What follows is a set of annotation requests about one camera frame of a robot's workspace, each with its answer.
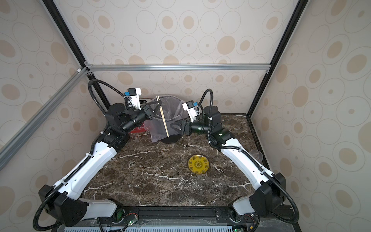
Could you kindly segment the disposable chopsticks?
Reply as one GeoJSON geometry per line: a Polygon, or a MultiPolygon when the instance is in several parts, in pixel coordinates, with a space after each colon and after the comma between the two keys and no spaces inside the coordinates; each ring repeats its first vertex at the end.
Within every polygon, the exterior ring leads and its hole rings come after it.
{"type": "Polygon", "coordinates": [[[161,117],[162,117],[162,120],[163,120],[164,128],[165,128],[165,130],[166,130],[167,138],[169,138],[170,136],[169,136],[169,132],[168,132],[168,128],[167,128],[166,119],[165,119],[165,117],[164,117],[164,113],[163,113],[162,105],[160,105],[159,109],[160,109],[161,117]]]}

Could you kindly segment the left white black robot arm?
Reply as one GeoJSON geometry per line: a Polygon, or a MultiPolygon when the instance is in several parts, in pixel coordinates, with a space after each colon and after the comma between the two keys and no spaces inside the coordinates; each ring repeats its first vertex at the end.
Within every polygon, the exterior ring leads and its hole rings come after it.
{"type": "Polygon", "coordinates": [[[35,213],[33,228],[48,231],[60,225],[72,227],[93,218],[120,221],[123,212],[119,202],[87,200],[80,196],[99,170],[126,145],[130,132],[154,119],[161,105],[161,101],[144,104],[138,109],[127,109],[123,103],[111,105],[104,114],[106,127],[93,141],[85,158],[53,186],[44,185],[39,190],[42,203],[35,213]]]}

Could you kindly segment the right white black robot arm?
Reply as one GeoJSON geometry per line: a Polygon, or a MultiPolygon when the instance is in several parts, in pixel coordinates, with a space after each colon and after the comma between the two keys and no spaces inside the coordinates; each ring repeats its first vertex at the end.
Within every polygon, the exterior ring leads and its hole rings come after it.
{"type": "Polygon", "coordinates": [[[221,114],[216,106],[199,107],[195,102],[183,104],[189,117],[170,124],[180,135],[200,133],[206,135],[209,145],[227,156],[247,177],[254,188],[254,193],[241,197],[232,203],[233,211],[238,215],[256,213],[260,217],[274,215],[274,211],[286,199],[286,179],[275,175],[260,164],[231,131],[221,123],[221,114]]]}

